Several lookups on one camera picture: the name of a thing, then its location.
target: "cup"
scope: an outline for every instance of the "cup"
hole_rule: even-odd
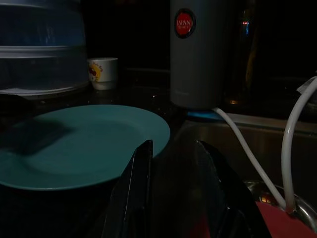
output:
[[[88,59],[89,80],[97,90],[116,88],[118,82],[118,58]]]

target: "stainless steel sink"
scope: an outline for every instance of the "stainless steel sink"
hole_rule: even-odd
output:
[[[255,157],[274,184],[282,186],[281,146],[286,121],[230,115]],[[192,156],[196,140],[216,147],[242,180],[261,180],[231,128],[223,121],[186,121],[174,139],[185,156]],[[295,193],[317,207],[317,124],[297,124],[292,146]]]

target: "red circular label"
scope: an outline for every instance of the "red circular label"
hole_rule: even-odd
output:
[[[195,27],[195,18],[188,9],[182,9],[175,18],[175,31],[181,38],[188,37]]]

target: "white tube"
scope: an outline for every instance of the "white tube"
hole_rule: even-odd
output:
[[[263,179],[263,181],[265,182],[265,184],[269,188],[270,192],[272,193],[272,195],[274,196],[274,198],[276,199],[276,201],[278,202],[280,207],[285,209],[286,203],[285,203],[284,198],[278,192],[278,190],[276,189],[276,187],[274,186],[272,181],[269,179],[269,177],[267,176],[267,174],[265,173],[265,171],[263,170],[263,168],[261,167],[261,165],[259,164],[259,162],[255,158],[255,156],[253,155],[247,142],[243,138],[243,135],[241,134],[239,128],[236,126],[236,124],[233,122],[233,120],[223,110],[221,110],[219,108],[215,108],[213,110],[216,113],[218,113],[231,127],[231,129],[233,130],[233,132],[237,136],[238,140],[240,141],[240,144],[242,145],[244,151],[246,152],[247,156],[249,157],[252,165],[255,167],[255,169],[257,170],[257,172],[259,173],[259,175],[261,176],[261,178]]]
[[[296,122],[301,114],[305,104],[312,96],[312,94],[317,89],[317,77],[314,77],[314,81],[310,83],[307,89],[302,93],[302,95],[297,100],[286,124],[283,144],[282,144],[282,177],[283,177],[283,187],[286,200],[286,212],[291,214],[295,210],[295,196],[292,181],[292,171],[291,171],[291,152],[292,152],[292,140],[295,130]]]

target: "teal plate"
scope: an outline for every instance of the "teal plate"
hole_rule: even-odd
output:
[[[0,184],[63,190],[121,175],[145,140],[154,156],[170,131],[158,115],[139,108],[91,105],[63,109],[17,124],[0,135]]]

